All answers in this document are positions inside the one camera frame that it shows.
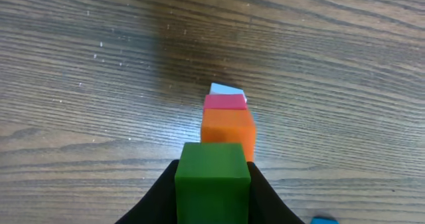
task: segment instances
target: wood grain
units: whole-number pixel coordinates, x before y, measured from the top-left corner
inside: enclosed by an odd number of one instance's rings
[[[211,82],[305,222],[425,220],[424,0],[0,0],[0,223],[113,223]]]

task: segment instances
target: magenta block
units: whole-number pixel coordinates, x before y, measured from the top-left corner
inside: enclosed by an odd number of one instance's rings
[[[247,109],[245,96],[243,94],[208,94],[205,97],[204,111],[206,109]]]

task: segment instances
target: block tower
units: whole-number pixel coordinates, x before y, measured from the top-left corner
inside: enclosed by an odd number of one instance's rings
[[[186,143],[175,174],[178,224],[247,224],[256,127],[242,90],[212,84],[201,142]]]

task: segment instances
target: orange block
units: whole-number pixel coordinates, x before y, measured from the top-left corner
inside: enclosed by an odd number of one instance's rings
[[[206,109],[201,142],[241,143],[247,162],[254,161],[256,129],[249,110]]]

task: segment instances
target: green cube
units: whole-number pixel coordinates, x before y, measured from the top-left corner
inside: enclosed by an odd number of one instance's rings
[[[186,143],[175,174],[178,224],[247,224],[250,184],[241,144]]]

